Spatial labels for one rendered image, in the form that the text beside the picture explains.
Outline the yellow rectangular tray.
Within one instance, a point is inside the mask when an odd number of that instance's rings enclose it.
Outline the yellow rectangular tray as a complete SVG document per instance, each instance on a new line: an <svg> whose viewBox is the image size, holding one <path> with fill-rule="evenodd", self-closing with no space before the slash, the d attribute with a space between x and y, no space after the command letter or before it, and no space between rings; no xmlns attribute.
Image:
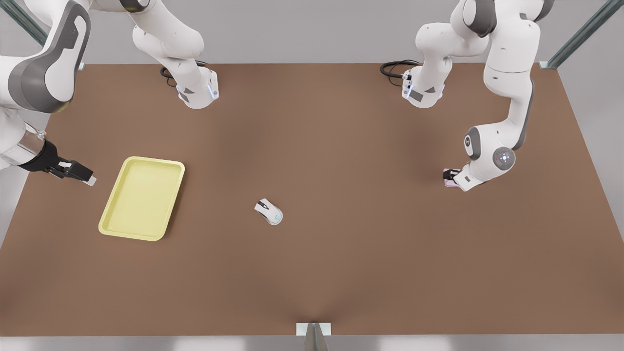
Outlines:
<svg viewBox="0 0 624 351"><path fill-rule="evenodd" d="M127 158L103 210L100 233L151 242L163 238L184 173L178 161Z"/></svg>

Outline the white computer mouse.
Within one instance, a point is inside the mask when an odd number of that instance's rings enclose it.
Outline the white computer mouse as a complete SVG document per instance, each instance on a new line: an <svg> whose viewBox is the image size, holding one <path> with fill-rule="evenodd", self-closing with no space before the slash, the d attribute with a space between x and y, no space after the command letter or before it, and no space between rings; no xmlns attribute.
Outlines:
<svg viewBox="0 0 624 351"><path fill-rule="evenodd" d="M262 215L271 225L278 225L283 220L282 211L266 198L259 200L256 203L254 210Z"/></svg>

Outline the silver frame post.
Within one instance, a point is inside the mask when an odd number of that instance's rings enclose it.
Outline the silver frame post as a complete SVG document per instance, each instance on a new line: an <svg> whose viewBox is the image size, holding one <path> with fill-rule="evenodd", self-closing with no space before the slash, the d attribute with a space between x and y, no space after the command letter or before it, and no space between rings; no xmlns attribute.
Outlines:
<svg viewBox="0 0 624 351"><path fill-rule="evenodd" d="M326 336L332 335L330 323L297 323L296 335L304 336L303 351L329 351Z"/></svg>
<svg viewBox="0 0 624 351"><path fill-rule="evenodd" d="M91 31L91 0L0 0L0 9L26 30L41 49L31 56L54 54L50 74L76 77Z"/></svg>
<svg viewBox="0 0 624 351"><path fill-rule="evenodd" d="M604 23L621 7L624 0L606 0L606 2L587 20L583 26L547 61L540 61L541 69L556 70L579 49Z"/></svg>

